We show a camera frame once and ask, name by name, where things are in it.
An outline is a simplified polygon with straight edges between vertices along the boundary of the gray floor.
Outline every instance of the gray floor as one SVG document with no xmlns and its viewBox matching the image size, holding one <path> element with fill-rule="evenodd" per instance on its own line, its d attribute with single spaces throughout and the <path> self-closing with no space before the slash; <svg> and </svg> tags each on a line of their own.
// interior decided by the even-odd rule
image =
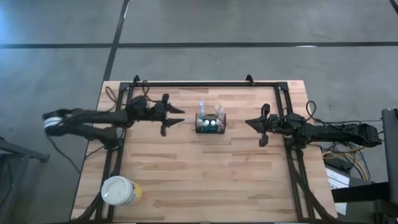
<svg viewBox="0 0 398 224">
<path fill-rule="evenodd" d="M 0 44 L 111 43 L 122 0 L 2 0 Z M 121 42 L 398 41 L 388 0 L 132 0 Z M 398 47 L 119 49 L 111 80 L 304 80 L 324 120 L 398 107 Z M 32 162 L 14 223 L 68 220 L 78 174 L 45 139 L 42 113 L 94 109 L 109 49 L 0 49 L 0 136 L 50 154 Z M 79 166 L 87 142 L 55 138 Z M 384 146 L 364 150 L 387 180 Z"/>
</svg>

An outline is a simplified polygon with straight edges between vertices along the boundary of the black cable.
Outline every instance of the black cable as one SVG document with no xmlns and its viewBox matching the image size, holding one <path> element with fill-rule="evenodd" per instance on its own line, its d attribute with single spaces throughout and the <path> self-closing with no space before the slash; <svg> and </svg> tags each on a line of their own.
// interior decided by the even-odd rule
<svg viewBox="0 0 398 224">
<path fill-rule="evenodd" d="M 7 166 L 8 166 L 8 176 L 9 176 L 9 180 L 10 180 L 10 188 L 8 189 L 5 198 L 1 201 L 1 203 L 0 203 L 0 208 L 2 207 L 2 205 L 4 204 L 4 202 L 6 202 L 8 196 L 9 196 L 9 194 L 10 194 L 10 192 L 11 192 L 12 185 L 13 185 L 13 183 L 14 183 L 13 178 L 12 178 L 12 172 L 11 172 L 10 161 L 8 161 L 8 159 L 6 159 L 6 163 L 7 163 Z"/>
<path fill-rule="evenodd" d="M 343 183 L 343 182 L 341 182 L 340 180 L 334 179 L 334 178 L 329 177 L 329 176 L 328 176 L 328 178 L 329 178 L 329 179 L 332 179 L 332 180 L 335 180 L 335 181 L 337 181 L 337 182 L 339 182 L 339 183 L 341 183 L 341 184 L 347 185 L 348 187 L 352 187 L 350 184 Z"/>
<path fill-rule="evenodd" d="M 313 107 L 314 107 L 312 113 L 310 113 L 310 110 L 308 109 L 308 106 L 309 106 L 310 103 L 312 103 L 312 104 L 313 104 Z M 309 121 L 311 118 L 312 118 L 312 119 L 315 119 L 315 118 L 313 118 L 313 115 L 314 115 L 315 112 L 317 111 L 317 104 L 316 104 L 314 101 L 308 100 L 308 102 L 305 104 L 305 110 L 307 110 L 307 113 L 308 113 L 308 115 L 309 115 L 309 117 L 308 117 L 305 121 Z"/>
<path fill-rule="evenodd" d="M 122 133 L 120 134 L 120 136 L 119 136 L 118 139 L 121 139 L 121 138 L 122 138 L 124 132 L 125 132 L 125 130 L 123 129 L 123 131 L 122 131 Z M 104 148 L 104 147 L 105 147 L 105 146 L 101 146 L 101 147 L 95 149 L 94 151 L 92 151 L 91 153 L 89 153 L 88 155 L 86 155 L 86 156 L 85 156 L 85 159 L 87 159 L 87 157 L 89 157 L 90 155 L 92 155 L 92 154 L 98 152 L 100 149 L 102 149 L 102 148 Z"/>
<path fill-rule="evenodd" d="M 66 158 L 70 164 L 75 168 L 75 170 L 77 171 L 78 174 L 80 174 L 80 170 L 79 168 L 77 168 L 76 164 L 65 154 L 63 153 L 55 144 L 54 140 L 50 138 L 50 136 L 48 134 L 46 134 L 47 139 L 51 142 L 52 146 L 55 148 L 55 150 L 64 158 Z"/>
<path fill-rule="evenodd" d="M 104 147 L 105 147 L 105 146 L 101 146 L 101 147 L 95 149 L 94 151 L 92 151 L 91 153 L 87 154 L 86 157 L 85 157 L 85 159 L 87 159 L 87 157 L 91 156 L 93 153 L 98 152 L 100 149 L 102 149 L 102 148 L 104 148 Z"/>
<path fill-rule="evenodd" d="M 356 169 L 356 171 L 359 173 L 359 176 L 361 176 L 361 179 L 363 179 L 363 175 L 362 175 L 361 171 L 359 170 L 359 168 L 356 167 L 355 162 L 351 162 L 350 159 L 344 154 L 343 154 L 343 157 L 351 164 L 351 168 L 355 168 Z"/>
<path fill-rule="evenodd" d="M 143 80 L 142 81 L 142 91 L 144 92 L 144 97 L 147 98 L 147 100 L 149 100 L 149 101 L 151 101 L 153 103 L 159 102 L 159 101 L 155 101 L 155 100 L 152 100 L 152 99 L 149 98 L 149 96 L 148 96 L 149 89 L 150 89 L 149 82 L 147 80 Z"/>
<path fill-rule="evenodd" d="M 347 146 L 351 149 L 350 152 L 351 152 L 351 154 L 353 155 L 354 158 L 355 158 L 355 154 L 356 154 L 357 152 L 360 153 L 361 158 L 360 158 L 359 160 L 357 160 L 357 161 L 362 160 L 362 161 L 364 162 L 364 165 L 365 165 L 365 168 L 366 168 L 366 172 L 369 174 L 368 178 L 369 178 L 369 180 L 370 180 L 371 173 L 370 173 L 370 171 L 369 171 L 368 164 L 366 163 L 366 161 L 365 161 L 365 159 L 364 159 L 364 154 L 363 154 L 363 152 L 361 152 L 361 150 L 364 149 L 364 148 L 366 148 L 366 147 L 364 146 L 364 147 L 361 147 L 361 148 L 357 148 L 357 149 L 356 149 L 352 142 L 351 142 L 350 145 L 347 145 Z M 342 152 L 342 151 L 339 151 L 339 150 L 337 149 L 337 152 L 334 152 L 334 153 L 340 153 L 340 154 L 342 154 L 343 156 L 345 156 L 344 153 L 347 153 L 347 152 Z"/>
</svg>

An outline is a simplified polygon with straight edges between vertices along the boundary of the cable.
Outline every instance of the cable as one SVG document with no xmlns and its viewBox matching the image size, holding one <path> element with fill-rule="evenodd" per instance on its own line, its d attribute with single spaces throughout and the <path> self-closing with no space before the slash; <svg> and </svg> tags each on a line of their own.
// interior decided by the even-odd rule
<svg viewBox="0 0 398 224">
<path fill-rule="evenodd" d="M 104 148 L 104 147 L 105 147 L 105 146 L 101 146 L 101 147 L 95 149 L 94 151 L 92 151 L 91 153 L 87 154 L 86 157 L 85 157 L 85 159 L 87 159 L 87 157 L 91 156 L 93 153 L 98 152 L 100 149 L 102 149 L 102 148 Z"/>
<path fill-rule="evenodd" d="M 146 85 L 147 85 L 147 90 L 145 90 L 145 88 L 144 88 L 144 83 L 146 83 Z M 150 88 L 149 87 L 149 82 L 147 80 L 143 80 L 142 81 L 142 91 L 144 92 L 144 97 L 147 98 L 147 100 L 149 100 L 149 101 L 151 101 L 153 103 L 159 102 L 159 101 L 155 101 L 155 100 L 152 100 L 152 99 L 149 98 L 149 96 L 148 96 L 149 88 Z"/>
<path fill-rule="evenodd" d="M 336 158 L 338 158 L 338 156 L 325 157 L 325 155 L 330 154 L 330 153 L 334 153 L 334 152 L 331 152 L 331 151 L 325 152 L 325 153 L 322 154 L 322 157 L 323 157 L 324 159 L 336 159 Z M 359 165 L 359 168 L 362 170 L 362 173 L 365 175 L 365 179 L 366 179 L 366 180 L 369 180 L 369 177 L 368 177 L 367 173 L 365 172 L 365 169 L 363 168 L 363 166 L 362 166 L 356 159 L 354 159 L 354 157 L 352 157 L 351 155 L 346 154 L 345 156 L 348 156 L 348 157 L 351 158 L 357 165 Z"/>
<path fill-rule="evenodd" d="M 310 110 L 308 109 L 309 104 L 312 103 L 313 104 L 313 111 L 312 113 L 310 113 Z M 305 121 L 309 121 L 311 118 L 315 120 L 315 118 L 313 117 L 313 115 L 315 114 L 315 112 L 317 111 L 317 104 L 312 101 L 312 100 L 308 100 L 307 103 L 305 104 L 305 110 L 307 110 L 307 113 L 309 115 L 309 117 L 305 120 Z"/>
<path fill-rule="evenodd" d="M 125 132 L 125 130 L 123 129 L 123 131 L 122 131 L 122 133 L 120 134 L 120 136 L 118 137 L 118 139 L 121 139 L 121 138 L 122 138 L 124 132 Z M 92 154 L 98 152 L 100 149 L 102 149 L 102 148 L 104 148 L 104 147 L 105 147 L 105 146 L 101 146 L 101 147 L 95 149 L 94 151 L 92 151 L 91 153 L 87 154 L 87 155 L 85 156 L 85 159 L 87 159 L 87 157 L 89 157 L 90 155 L 92 155 Z"/>
<path fill-rule="evenodd" d="M 1 201 L 1 203 L 0 203 L 0 208 L 2 207 L 2 205 L 4 204 L 4 202 L 7 200 L 8 195 L 10 194 L 11 189 L 13 188 L 12 185 L 13 185 L 13 182 L 14 182 L 14 181 L 13 181 L 13 178 L 12 178 L 12 173 L 11 173 L 10 161 L 6 160 L 6 163 L 7 163 L 7 166 L 8 166 L 8 176 L 9 176 L 9 180 L 10 180 L 10 188 L 8 189 L 5 198 Z"/>
<path fill-rule="evenodd" d="M 352 187 L 350 184 L 343 183 L 343 182 L 341 182 L 340 180 L 334 179 L 334 178 L 329 177 L 329 176 L 328 176 L 328 178 L 329 178 L 329 179 L 332 179 L 332 180 L 335 180 L 335 181 L 337 181 L 337 182 L 339 182 L 339 183 L 341 183 L 341 184 L 347 185 L 348 187 Z"/>
<path fill-rule="evenodd" d="M 355 168 L 356 171 L 358 171 L 359 176 L 361 176 L 361 179 L 363 179 L 363 175 L 362 175 L 361 171 L 358 169 L 358 167 L 356 167 L 355 163 L 351 162 L 346 155 L 343 155 L 343 157 L 351 164 L 351 168 Z"/>
<path fill-rule="evenodd" d="M 77 171 L 78 174 L 80 174 L 80 170 L 79 168 L 77 168 L 76 164 L 67 156 L 65 155 L 65 153 L 63 153 L 55 144 L 54 140 L 50 138 L 50 136 L 48 134 L 46 134 L 47 139 L 51 142 L 52 146 L 55 148 L 55 150 L 64 158 L 66 158 L 70 164 L 75 168 L 75 170 Z"/>
<path fill-rule="evenodd" d="M 114 105 L 111 107 L 111 109 L 108 110 L 108 111 L 111 111 L 116 106 L 118 99 L 116 98 L 116 94 L 114 94 L 114 91 L 109 86 L 105 87 L 105 93 L 108 96 L 108 98 L 114 103 Z"/>
<path fill-rule="evenodd" d="M 369 180 L 370 180 L 371 179 L 371 172 L 369 170 L 368 164 L 366 163 L 365 155 L 362 152 L 359 152 L 359 153 L 360 153 L 360 155 L 362 157 L 363 163 L 365 164 L 366 170 L 367 170 L 367 172 L 369 174 Z"/>
<path fill-rule="evenodd" d="M 359 152 L 360 150 L 362 150 L 364 148 L 366 148 L 366 147 L 363 146 L 361 148 L 353 149 L 353 150 L 350 150 L 350 151 L 344 151 L 344 152 L 338 151 L 338 152 L 335 152 L 335 153 L 338 153 L 338 154 L 351 154 L 351 153 Z"/>
</svg>

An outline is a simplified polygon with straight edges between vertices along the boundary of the wooden table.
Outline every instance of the wooden table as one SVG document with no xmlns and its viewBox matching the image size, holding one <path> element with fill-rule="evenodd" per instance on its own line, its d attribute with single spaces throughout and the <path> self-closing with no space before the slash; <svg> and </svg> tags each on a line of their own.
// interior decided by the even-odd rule
<svg viewBox="0 0 398 224">
<path fill-rule="evenodd" d="M 99 110 L 113 105 L 104 87 L 118 92 L 119 83 L 104 82 Z M 288 83 L 295 113 L 307 116 L 304 82 Z M 140 122 L 127 130 L 121 175 L 136 181 L 144 196 L 136 205 L 116 207 L 114 222 L 297 220 L 282 136 L 271 134 L 268 145 L 259 147 L 260 135 L 244 122 L 259 117 L 264 103 L 277 114 L 273 88 L 151 87 L 148 95 L 161 99 L 163 93 L 186 112 L 169 117 L 185 121 L 169 128 L 167 137 L 160 135 L 160 123 Z M 141 88 L 135 88 L 134 96 L 140 94 Z M 199 100 L 205 102 L 206 111 L 213 111 L 214 105 L 224 107 L 224 135 L 195 133 Z M 98 141 L 90 142 L 87 153 L 100 146 Z M 98 151 L 84 162 L 72 218 L 79 216 L 98 193 L 105 155 L 105 150 Z M 319 148 L 307 147 L 304 161 L 311 190 L 336 216 Z"/>
</svg>

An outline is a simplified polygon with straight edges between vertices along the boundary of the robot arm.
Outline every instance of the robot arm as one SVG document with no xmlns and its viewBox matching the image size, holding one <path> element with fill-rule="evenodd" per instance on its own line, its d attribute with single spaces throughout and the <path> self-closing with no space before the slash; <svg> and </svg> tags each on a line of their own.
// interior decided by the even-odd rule
<svg viewBox="0 0 398 224">
<path fill-rule="evenodd" d="M 166 136 L 166 128 L 183 121 L 184 119 L 167 118 L 167 112 L 184 113 L 168 103 L 168 100 L 169 95 L 164 94 L 161 101 L 155 101 L 155 105 L 148 108 L 147 98 L 137 96 L 125 109 L 115 112 L 60 109 L 43 114 L 44 129 L 49 136 L 74 134 L 89 141 L 98 139 L 105 145 L 105 149 L 115 149 L 120 145 L 116 128 L 129 128 L 136 121 L 160 121 L 160 133 Z M 113 127 L 101 129 L 85 123 L 112 124 Z"/>
<path fill-rule="evenodd" d="M 377 129 L 368 124 L 341 124 L 323 123 L 323 126 L 307 124 L 302 116 L 291 113 L 284 117 L 269 114 L 270 106 L 265 104 L 261 108 L 261 116 L 246 120 L 258 133 L 261 133 L 259 145 L 264 147 L 268 143 L 266 132 L 290 136 L 290 145 L 304 149 L 313 141 L 321 142 L 353 142 L 360 146 L 374 147 L 382 142 L 378 137 Z"/>
</svg>

